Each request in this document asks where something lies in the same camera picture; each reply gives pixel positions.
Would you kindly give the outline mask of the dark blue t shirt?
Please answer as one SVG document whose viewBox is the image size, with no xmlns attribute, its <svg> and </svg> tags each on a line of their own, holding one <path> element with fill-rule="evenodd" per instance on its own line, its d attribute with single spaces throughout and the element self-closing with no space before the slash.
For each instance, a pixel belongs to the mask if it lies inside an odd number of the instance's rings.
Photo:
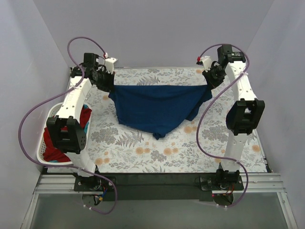
<svg viewBox="0 0 305 229">
<path fill-rule="evenodd" d="M 184 120 L 192 121 L 212 92 L 207 85 L 116 85 L 109 98 L 120 124 L 160 139 Z"/>
</svg>

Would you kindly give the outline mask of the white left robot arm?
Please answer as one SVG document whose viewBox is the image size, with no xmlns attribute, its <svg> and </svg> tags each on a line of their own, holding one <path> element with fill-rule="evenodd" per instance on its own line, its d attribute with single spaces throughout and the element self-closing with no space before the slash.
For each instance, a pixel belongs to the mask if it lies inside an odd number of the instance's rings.
<svg viewBox="0 0 305 229">
<path fill-rule="evenodd" d="M 100 63 L 99 58 L 97 54 L 85 53 L 80 66 L 71 68 L 70 92 L 58 112 L 46 121 L 52 145 L 69 159 L 64 165 L 76 172 L 76 191 L 112 191 L 115 182 L 114 178 L 98 176 L 98 168 L 86 150 L 90 122 L 81 126 L 81 112 L 92 86 L 105 92 L 113 89 L 117 59 L 105 55 L 104 63 Z"/>
</svg>

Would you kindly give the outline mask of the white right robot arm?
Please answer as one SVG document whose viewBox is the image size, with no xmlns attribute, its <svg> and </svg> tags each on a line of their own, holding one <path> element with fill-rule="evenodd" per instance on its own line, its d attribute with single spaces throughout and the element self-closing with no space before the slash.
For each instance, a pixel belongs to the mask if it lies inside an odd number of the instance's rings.
<svg viewBox="0 0 305 229">
<path fill-rule="evenodd" d="M 265 102 L 259 100 L 253 92 L 247 74 L 250 61 L 247 55 L 231 44 L 217 45 L 216 61 L 201 54 L 197 64 L 204 67 L 202 75 L 210 89 L 220 86 L 225 78 L 230 84 L 223 90 L 232 89 L 234 104 L 226 115 L 226 127 L 229 131 L 224 156 L 215 173 L 199 178 L 203 191 L 224 190 L 226 194 L 233 190 L 245 190 L 239 169 L 244 145 L 248 136 L 255 130 L 265 109 Z"/>
</svg>

